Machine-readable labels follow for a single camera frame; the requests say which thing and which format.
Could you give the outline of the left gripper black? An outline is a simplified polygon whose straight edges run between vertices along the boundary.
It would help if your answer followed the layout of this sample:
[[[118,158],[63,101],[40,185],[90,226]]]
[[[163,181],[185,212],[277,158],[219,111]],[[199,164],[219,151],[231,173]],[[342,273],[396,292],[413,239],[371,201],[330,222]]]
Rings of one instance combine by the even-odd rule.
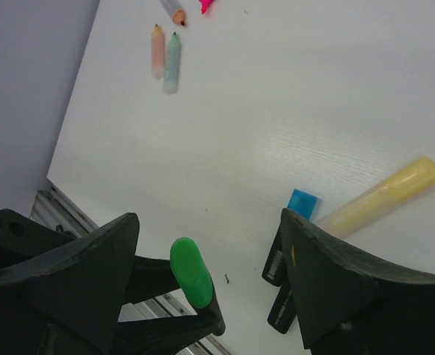
[[[11,209],[0,210],[0,277],[11,268],[76,240],[70,231],[49,229]]]

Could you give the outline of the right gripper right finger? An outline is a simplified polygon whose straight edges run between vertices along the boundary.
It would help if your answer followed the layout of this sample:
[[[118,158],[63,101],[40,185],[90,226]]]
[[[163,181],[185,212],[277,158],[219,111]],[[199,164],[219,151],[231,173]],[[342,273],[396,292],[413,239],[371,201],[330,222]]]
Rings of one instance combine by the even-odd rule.
[[[280,236],[306,349],[435,354],[435,274],[369,254],[289,209]]]

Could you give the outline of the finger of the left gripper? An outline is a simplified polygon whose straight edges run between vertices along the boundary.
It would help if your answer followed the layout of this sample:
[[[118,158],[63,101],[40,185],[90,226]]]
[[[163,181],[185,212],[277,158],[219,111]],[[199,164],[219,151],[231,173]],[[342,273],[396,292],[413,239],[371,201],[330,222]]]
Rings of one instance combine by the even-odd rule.
[[[213,312],[120,322],[115,332],[115,352],[177,354],[214,331],[221,332],[221,315]]]
[[[140,303],[179,288],[169,260],[135,256],[130,273],[131,303]]]

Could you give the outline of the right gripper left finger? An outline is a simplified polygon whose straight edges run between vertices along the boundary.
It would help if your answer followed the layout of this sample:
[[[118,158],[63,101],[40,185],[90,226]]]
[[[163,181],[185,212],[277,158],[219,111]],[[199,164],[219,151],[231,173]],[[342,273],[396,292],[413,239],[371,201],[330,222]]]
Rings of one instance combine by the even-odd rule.
[[[0,354],[108,354],[139,228],[126,213],[75,239],[0,212]]]

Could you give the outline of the green cap black highlighter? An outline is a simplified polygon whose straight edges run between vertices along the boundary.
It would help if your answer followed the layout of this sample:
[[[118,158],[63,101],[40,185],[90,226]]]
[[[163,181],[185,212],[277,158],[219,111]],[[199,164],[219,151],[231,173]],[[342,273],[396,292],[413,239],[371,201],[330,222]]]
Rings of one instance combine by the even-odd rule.
[[[210,317],[212,333],[222,336],[226,324],[211,274],[195,241],[188,237],[178,238],[172,244],[169,259],[172,273],[188,303],[198,315]]]

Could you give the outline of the mint pastel highlighter body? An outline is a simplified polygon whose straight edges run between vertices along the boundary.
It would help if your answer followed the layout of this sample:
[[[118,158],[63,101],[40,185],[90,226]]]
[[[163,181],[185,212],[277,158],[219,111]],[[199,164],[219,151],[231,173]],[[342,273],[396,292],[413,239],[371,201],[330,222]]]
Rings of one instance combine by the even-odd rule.
[[[166,46],[163,92],[167,95],[173,95],[178,91],[180,64],[181,42],[178,34],[174,32]]]

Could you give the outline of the peach pastel highlighter body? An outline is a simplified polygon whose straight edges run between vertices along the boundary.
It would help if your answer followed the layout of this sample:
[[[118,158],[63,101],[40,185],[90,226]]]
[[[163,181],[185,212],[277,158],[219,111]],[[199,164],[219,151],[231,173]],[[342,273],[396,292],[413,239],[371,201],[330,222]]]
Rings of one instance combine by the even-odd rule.
[[[152,77],[161,80],[165,73],[165,35],[156,24],[151,35],[151,71]]]

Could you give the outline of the pink highlighter black body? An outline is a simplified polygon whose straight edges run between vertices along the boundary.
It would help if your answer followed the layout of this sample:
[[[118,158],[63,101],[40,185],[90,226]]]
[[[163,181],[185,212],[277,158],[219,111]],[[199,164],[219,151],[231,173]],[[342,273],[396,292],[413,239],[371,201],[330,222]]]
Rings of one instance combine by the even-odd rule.
[[[215,0],[200,0],[200,12],[202,15],[207,15],[210,13]]]

